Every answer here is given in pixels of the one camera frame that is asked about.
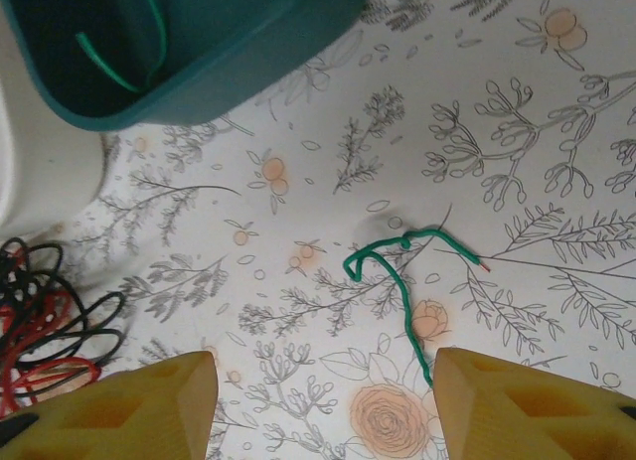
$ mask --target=green cable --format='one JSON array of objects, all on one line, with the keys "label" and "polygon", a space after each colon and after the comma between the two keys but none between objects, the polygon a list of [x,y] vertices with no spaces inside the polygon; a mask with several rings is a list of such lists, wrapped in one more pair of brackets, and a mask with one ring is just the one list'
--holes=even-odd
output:
[{"label": "green cable", "polygon": [[[450,247],[452,247],[455,251],[457,251],[462,256],[466,257],[469,261],[475,264],[479,264],[484,267],[486,270],[490,271],[486,265],[484,265],[479,256],[477,256],[472,251],[468,250],[465,246],[455,240],[448,233],[440,230],[440,229],[424,229],[424,230],[411,230],[407,231],[402,236],[396,236],[393,238],[382,239],[380,241],[376,241],[371,243],[368,246],[356,251],[351,256],[347,257],[343,263],[343,267],[347,272],[347,275],[359,283],[362,281],[362,268],[365,262],[365,259],[371,258],[374,259],[377,263],[382,266],[389,276],[396,282],[397,287],[399,288],[399,292],[401,294],[401,301],[404,306],[404,330],[406,331],[406,335],[408,336],[408,340],[413,346],[413,350],[415,351],[415,355],[417,356],[417,360],[421,365],[421,368],[424,373],[424,379],[426,383],[433,387],[433,379],[430,374],[430,367],[424,358],[424,352],[419,345],[419,340],[413,330],[413,313],[410,307],[410,300],[408,296],[408,288],[406,287],[406,283],[401,279],[399,273],[386,261],[380,254],[377,254],[375,250],[377,248],[381,248],[384,246],[392,246],[394,244],[399,244],[403,249],[411,248],[411,238],[423,238],[426,236],[435,236],[444,240]],[[351,269],[351,263],[356,262],[356,270]]]},{"label": "green cable", "polygon": [[161,11],[159,10],[159,5],[155,0],[146,0],[148,2],[148,6],[150,7],[150,11],[152,11],[152,15],[157,24],[157,29],[159,30],[159,39],[160,39],[160,49],[159,49],[159,59],[157,60],[157,64],[150,70],[148,73],[148,77],[146,78],[146,82],[142,87],[131,84],[127,80],[125,80],[120,74],[117,73],[116,70],[109,65],[105,59],[99,54],[97,49],[94,47],[88,35],[84,32],[76,34],[76,40],[78,40],[79,45],[85,52],[85,54],[90,58],[94,64],[100,68],[105,75],[110,77],[116,83],[129,90],[130,92],[141,93],[148,90],[148,88],[152,84],[152,80],[156,76],[157,72],[163,68],[166,63],[166,59],[168,57],[168,32],[166,30],[166,23],[163,19]]}]

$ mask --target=white container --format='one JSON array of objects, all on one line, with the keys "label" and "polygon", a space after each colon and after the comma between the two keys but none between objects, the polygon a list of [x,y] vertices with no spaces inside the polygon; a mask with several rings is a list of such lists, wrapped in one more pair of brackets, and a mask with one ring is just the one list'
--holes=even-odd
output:
[{"label": "white container", "polygon": [[0,7],[0,239],[76,215],[103,171],[99,134],[66,124],[40,98]]}]

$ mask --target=botanical print paper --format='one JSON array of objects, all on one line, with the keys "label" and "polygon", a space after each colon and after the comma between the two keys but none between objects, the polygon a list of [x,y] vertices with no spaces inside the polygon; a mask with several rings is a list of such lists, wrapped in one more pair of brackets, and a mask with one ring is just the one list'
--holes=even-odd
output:
[{"label": "botanical print paper", "polygon": [[370,0],[220,120],[104,136],[97,201],[51,236],[122,289],[110,372],[213,352],[209,459],[444,459],[385,256],[442,346],[636,395],[636,0]]}]

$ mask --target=branch drawing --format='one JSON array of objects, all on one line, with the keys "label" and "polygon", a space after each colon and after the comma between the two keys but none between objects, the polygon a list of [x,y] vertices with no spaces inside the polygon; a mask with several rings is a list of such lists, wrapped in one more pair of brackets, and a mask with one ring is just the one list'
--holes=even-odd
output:
[{"label": "branch drawing", "polygon": [[606,217],[597,211],[591,223],[583,216],[563,221],[564,210],[550,203],[546,211],[535,207],[533,213],[526,208],[525,214],[526,220],[514,216],[511,225],[504,224],[510,243],[494,258],[544,241],[552,244],[563,263],[575,259],[583,264],[591,254],[615,258],[617,250],[636,247],[636,212],[622,217],[615,210]]},{"label": "branch drawing", "polygon": [[[451,11],[469,9],[469,16],[488,21],[514,0],[459,0]],[[435,9],[434,0],[369,0],[361,19],[368,25],[385,23],[392,31],[407,31],[425,22]]]},{"label": "branch drawing", "polygon": [[466,282],[455,286],[451,293],[468,289],[469,300],[462,306],[462,311],[474,307],[477,324],[483,321],[489,331],[501,326],[503,345],[507,347],[513,341],[518,356],[524,347],[528,348],[531,355],[544,352],[542,340],[537,337],[538,329],[543,326],[547,327],[553,341],[557,340],[557,332],[564,334],[565,330],[559,321],[548,316],[545,304],[518,306],[514,304],[514,295],[510,289],[479,279],[468,263],[466,269]]},{"label": "branch drawing", "polygon": [[[630,82],[622,90],[611,95],[611,89],[618,81]],[[522,180],[517,176],[520,164],[536,147],[545,131],[559,127],[566,138],[558,148],[567,160],[546,170],[546,193],[560,189],[560,195],[563,198],[567,197],[578,179],[582,184],[583,194],[590,198],[594,187],[575,165],[578,151],[592,133],[598,116],[636,90],[636,72],[611,77],[584,76],[581,82],[586,90],[591,91],[590,93],[579,97],[575,105],[551,110],[547,120],[536,123],[523,114],[524,107],[534,95],[529,86],[522,86],[520,81],[513,77],[510,81],[512,96],[508,96],[498,84],[489,80],[486,89],[491,97],[486,104],[477,103],[474,107],[479,115],[505,119],[491,135],[491,140],[498,142],[502,149],[492,152],[484,150],[483,144],[477,141],[461,120],[459,102],[454,101],[451,107],[434,104],[433,116],[444,125],[431,124],[429,130],[435,134],[435,139],[445,142],[446,145],[442,148],[443,153],[426,153],[429,169],[423,170],[422,174],[432,177],[436,183],[443,182],[448,175],[463,178],[471,174],[473,177],[482,178],[486,163],[506,161],[509,164],[508,172],[482,180],[481,185],[486,189],[484,202],[493,202],[494,210],[499,212],[506,204],[509,191],[513,189],[518,203],[523,204],[527,194]]]},{"label": "branch drawing", "polygon": [[[620,216],[617,211],[609,216],[597,212],[593,220],[586,223],[585,217],[568,218],[564,209],[549,204],[546,209],[525,209],[525,218],[522,220],[514,216],[513,222],[506,224],[505,229],[510,239],[508,246],[492,256],[480,256],[482,259],[490,260],[491,263],[515,263],[555,272],[551,279],[559,280],[560,284],[551,286],[549,290],[563,291],[567,295],[561,304],[561,314],[565,314],[571,307],[578,312],[579,327],[591,324],[596,330],[602,331],[606,340],[613,333],[621,349],[625,349],[625,339],[636,345],[636,328],[631,328],[636,300],[624,299],[608,292],[598,282],[586,278],[595,275],[597,279],[617,278],[636,283],[636,276],[611,273],[615,268],[600,271],[504,257],[534,244],[549,242],[559,261],[565,264],[574,259],[579,265],[583,265],[592,255],[602,259],[615,258],[619,249],[636,249],[636,213],[625,217]],[[544,349],[539,337],[540,328],[547,329],[554,341],[558,333],[565,334],[560,322],[548,314],[546,304],[519,306],[515,303],[511,290],[480,279],[472,266],[461,259],[467,267],[466,281],[453,288],[451,294],[466,291],[468,300],[463,305],[463,310],[475,309],[477,323],[483,321],[489,331],[501,328],[504,346],[514,340],[519,356],[524,348],[531,354],[542,353]]]},{"label": "branch drawing", "polygon": [[[444,217],[441,228],[448,220],[451,210],[452,207]],[[397,267],[397,273],[407,285],[412,285],[415,284],[415,280],[407,274],[407,269],[431,242],[432,238],[422,243],[415,241],[409,251],[404,251],[400,247],[390,248],[383,252],[383,257]],[[369,265],[369,269],[379,267],[372,261]],[[356,306],[362,304],[370,307],[378,319],[384,319],[392,312],[403,309],[397,284],[384,273],[363,276],[361,282],[355,283],[344,277],[342,281],[335,279],[329,271],[321,268],[314,280],[318,290],[326,289],[329,292],[332,302],[323,302],[318,296],[310,297],[295,287],[284,289],[281,299],[290,303],[289,309],[281,307],[276,313],[270,306],[246,304],[238,315],[240,328],[253,335],[263,335],[267,332],[266,326],[273,324],[277,337],[283,337],[306,327],[306,318],[326,312],[330,324],[327,332],[336,337],[344,329],[354,325],[352,315]]]},{"label": "branch drawing", "polygon": [[[274,453],[283,446],[292,444],[306,450],[304,455],[310,452],[324,460],[345,460],[345,446],[332,445],[324,438],[318,425],[311,421],[314,415],[333,413],[338,400],[325,397],[333,390],[334,385],[317,383],[316,377],[310,376],[306,380],[304,391],[297,388],[287,390],[284,387],[301,368],[315,364],[314,360],[309,359],[310,352],[311,347],[308,344],[296,347],[291,343],[283,348],[281,356],[276,355],[273,343],[258,342],[254,356],[260,360],[263,383],[250,385],[245,396],[260,403],[260,406],[253,409],[255,413],[260,414],[273,408],[279,410],[280,415],[290,417],[285,418],[285,427],[278,423],[264,424],[267,432],[263,436],[272,442],[267,447],[268,452]],[[298,423],[301,429],[290,430],[287,426],[290,420]]]},{"label": "branch drawing", "polygon": [[[145,278],[124,278],[119,290],[131,303],[134,302],[134,305],[131,304],[134,307],[150,299],[150,306],[145,312],[152,313],[155,318],[162,317],[161,322],[165,323],[182,304],[196,308],[219,294],[229,277],[222,269],[223,260],[220,258],[204,268],[195,269],[192,256],[172,254],[166,261],[152,263]],[[165,287],[157,289],[160,283],[165,283]],[[134,311],[128,312],[127,316],[132,314]]]},{"label": "branch drawing", "polygon": [[345,126],[347,132],[343,136],[344,140],[338,144],[342,148],[338,158],[342,159],[346,166],[344,170],[338,170],[338,184],[334,189],[334,195],[339,190],[351,192],[354,182],[374,180],[383,164],[379,162],[378,156],[371,160],[363,158],[364,153],[372,148],[369,137],[382,139],[387,134],[388,127],[404,118],[403,100],[403,96],[389,85],[382,92],[374,92],[365,104],[364,112],[371,118],[366,128],[360,127],[358,119],[349,119]]},{"label": "branch drawing", "polygon": [[550,290],[571,293],[563,301],[561,313],[564,314],[571,306],[578,310],[578,327],[582,328],[589,321],[595,329],[602,330],[605,339],[609,339],[613,330],[621,350],[625,349],[625,337],[636,346],[636,327],[630,329],[633,320],[623,317],[625,310],[636,308],[636,301],[608,293],[564,269],[559,271],[561,274],[551,278],[563,283],[552,286]]},{"label": "branch drawing", "polygon": [[267,104],[271,117],[277,120],[273,111],[275,99],[284,96],[285,106],[295,103],[302,96],[305,96],[307,103],[311,102],[316,91],[325,92],[329,88],[330,72],[344,66],[356,54],[363,36],[363,30],[354,30],[343,36],[323,53],[259,94],[256,106]]},{"label": "branch drawing", "polygon": [[[221,127],[220,122],[223,122],[227,127]],[[173,165],[175,172],[184,173],[187,165],[203,160],[203,149],[206,145],[233,130],[238,130],[250,137],[254,136],[253,132],[232,122],[227,115],[222,116],[219,121],[203,125],[166,126],[163,128],[163,133],[167,137],[163,144],[168,147],[165,152],[166,162]]]},{"label": "branch drawing", "polygon": [[[636,112],[632,115],[636,122]],[[627,167],[627,170],[610,177],[605,181],[605,187],[611,187],[613,194],[620,194],[636,180],[636,139],[623,139],[611,145],[612,150],[616,150],[618,155],[616,160],[620,165]]]},{"label": "branch drawing", "polygon": [[163,209],[157,228],[164,246],[170,246],[170,238],[177,229],[177,219],[196,207],[196,200],[202,191],[230,192],[240,196],[233,189],[217,185],[175,186],[169,171],[159,168],[155,175],[149,165],[131,172],[129,177],[130,183],[137,189],[129,201],[123,201],[115,193],[99,198],[108,210],[110,222],[99,230],[88,230],[75,240],[75,244],[82,246],[82,256],[74,261],[76,268],[83,267],[86,257],[95,249],[104,261],[110,262],[117,240],[129,254],[137,254],[137,235],[161,207]]}]

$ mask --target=teal container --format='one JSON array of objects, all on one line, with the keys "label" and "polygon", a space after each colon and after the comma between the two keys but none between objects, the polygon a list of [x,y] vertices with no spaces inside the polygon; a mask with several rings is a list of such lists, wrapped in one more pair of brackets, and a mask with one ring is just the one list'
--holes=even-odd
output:
[{"label": "teal container", "polygon": [[126,79],[143,80],[159,54],[146,0],[2,0],[29,72],[51,109],[92,131],[138,122],[195,125],[276,82],[340,37],[365,0],[156,0],[167,60],[152,88],[131,92],[83,52],[90,35]]}]

